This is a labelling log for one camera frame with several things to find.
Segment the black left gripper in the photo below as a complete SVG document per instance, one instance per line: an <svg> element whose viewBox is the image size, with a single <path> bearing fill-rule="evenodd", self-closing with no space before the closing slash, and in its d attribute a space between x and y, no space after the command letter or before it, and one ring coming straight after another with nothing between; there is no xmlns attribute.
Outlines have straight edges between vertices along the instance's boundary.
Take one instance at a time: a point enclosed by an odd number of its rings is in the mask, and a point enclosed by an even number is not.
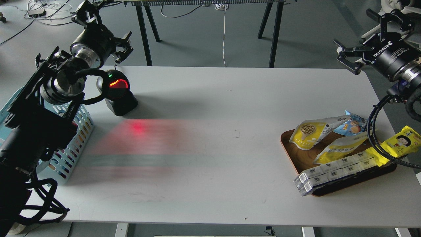
<svg viewBox="0 0 421 237"><path fill-rule="evenodd" d="M116 63L122 63L133 51L130 45L129 31L122 39L114 37L102 20L99 9L106 5L106 0L91 3L84 0L72 13L72 22L86 27L70 46L72 56L84 60L90 68L102 67L112 54Z"/></svg>

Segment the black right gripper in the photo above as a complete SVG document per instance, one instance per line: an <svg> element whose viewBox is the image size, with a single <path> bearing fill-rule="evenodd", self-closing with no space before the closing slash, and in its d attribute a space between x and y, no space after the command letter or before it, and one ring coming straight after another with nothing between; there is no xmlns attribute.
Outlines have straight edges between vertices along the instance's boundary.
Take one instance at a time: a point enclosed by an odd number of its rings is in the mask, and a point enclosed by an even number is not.
<svg viewBox="0 0 421 237"><path fill-rule="evenodd" d="M415 24L399 9L393 9L383 15L367 9L366 14L379 23L380 34L372 35L362 46L355 47L345 47L341 42L334 39L333 42L339 50L337 51L337 61L354 75L359 75L364 63L360 61L351 62L347 60L347 57L362 58L365 63L372 66L390 82L397 81L401 76L400 70L402 67L410 62L420 63L420 50L402 39L401 34L388 33L387 24L390 21L396 22L403 32L412 32Z"/></svg>

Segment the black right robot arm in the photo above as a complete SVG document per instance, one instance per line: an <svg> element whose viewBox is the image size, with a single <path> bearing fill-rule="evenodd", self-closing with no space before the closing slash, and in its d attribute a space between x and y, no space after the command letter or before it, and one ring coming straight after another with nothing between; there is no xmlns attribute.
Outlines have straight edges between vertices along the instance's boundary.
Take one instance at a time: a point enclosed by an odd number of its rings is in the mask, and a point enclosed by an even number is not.
<svg viewBox="0 0 421 237"><path fill-rule="evenodd" d="M380 32L360 41L361 46L345 47L336 39L339 46L337 60L355 75L369 65L382 74L388 81L395 82L379 105L374 106L369 120L375 120L377 113L391 100L405 103L406 112L412 119L420 121L414 103L420 101L420 50L406 42L400 33L388 32L387 24L394 21L402 31L412 32L414 22L399 9L379 15L371 9L367 15L379 22Z"/></svg>

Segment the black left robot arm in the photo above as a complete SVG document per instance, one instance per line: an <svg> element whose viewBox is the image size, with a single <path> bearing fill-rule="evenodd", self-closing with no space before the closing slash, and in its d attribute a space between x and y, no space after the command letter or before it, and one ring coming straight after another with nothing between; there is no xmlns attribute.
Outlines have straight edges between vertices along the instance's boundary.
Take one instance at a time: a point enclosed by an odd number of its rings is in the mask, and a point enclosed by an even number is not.
<svg viewBox="0 0 421 237"><path fill-rule="evenodd" d="M111 55L119 64L133 51L132 32L117 38L102 23L99 11L110 4L111 0L83 1L72 21L84 30L70 52L56 47L46 59L37 55L36 72L7 107L4 125L12 131L1 145L2 237L16 223L57 223L69 212L54 197L57 181L39 180L36 167L39 160L50 161L76 136L74 118L81 105L105 100L119 117L138 105L122 72L101 69Z"/></svg>

